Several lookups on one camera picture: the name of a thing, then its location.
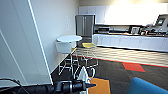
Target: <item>cable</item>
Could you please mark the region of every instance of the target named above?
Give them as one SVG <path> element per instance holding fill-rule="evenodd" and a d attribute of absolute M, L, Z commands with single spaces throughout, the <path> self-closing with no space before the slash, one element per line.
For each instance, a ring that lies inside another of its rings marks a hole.
<path fill-rule="evenodd" d="M 9 80 L 9 81 L 12 81 L 16 84 L 18 84 L 27 94 L 30 94 L 28 91 L 26 91 L 26 89 L 24 87 L 22 87 L 22 85 L 20 84 L 19 80 L 15 80 L 15 79 L 9 79 L 9 78 L 1 78 L 0 80 Z"/>

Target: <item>blue object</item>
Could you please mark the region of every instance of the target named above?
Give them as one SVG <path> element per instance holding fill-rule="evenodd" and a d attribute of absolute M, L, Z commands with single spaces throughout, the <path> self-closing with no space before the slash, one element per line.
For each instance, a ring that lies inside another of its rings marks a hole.
<path fill-rule="evenodd" d="M 168 91 L 145 80 L 134 77 L 126 94 L 168 94 Z"/>

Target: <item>stainless steel refrigerator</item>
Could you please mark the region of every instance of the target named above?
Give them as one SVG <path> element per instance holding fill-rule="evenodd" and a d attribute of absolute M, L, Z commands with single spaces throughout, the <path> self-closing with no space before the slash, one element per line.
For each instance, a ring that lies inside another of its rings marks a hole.
<path fill-rule="evenodd" d="M 76 35 L 82 36 L 82 40 L 77 42 L 78 47 L 82 47 L 83 42 L 92 42 L 94 32 L 95 15 L 76 15 Z"/>

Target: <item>kitchen counter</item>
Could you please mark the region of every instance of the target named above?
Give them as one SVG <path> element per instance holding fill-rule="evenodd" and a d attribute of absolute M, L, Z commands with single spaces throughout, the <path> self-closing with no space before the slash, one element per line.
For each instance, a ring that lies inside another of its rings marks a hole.
<path fill-rule="evenodd" d="M 168 37 L 168 35 L 140 35 L 140 34 L 125 34 L 125 33 L 94 33 L 105 35 L 125 35 L 125 36 L 146 36 L 146 37 Z"/>
<path fill-rule="evenodd" d="M 97 46 L 168 52 L 168 35 L 94 34 Z"/>

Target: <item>white round table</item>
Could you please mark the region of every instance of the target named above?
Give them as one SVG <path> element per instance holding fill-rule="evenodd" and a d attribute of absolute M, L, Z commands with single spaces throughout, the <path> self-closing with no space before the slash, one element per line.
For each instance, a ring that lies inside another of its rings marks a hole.
<path fill-rule="evenodd" d="M 66 36 L 61 36 L 57 40 L 61 42 L 75 42 L 75 41 L 80 41 L 82 39 L 81 36 L 77 35 L 66 35 Z"/>

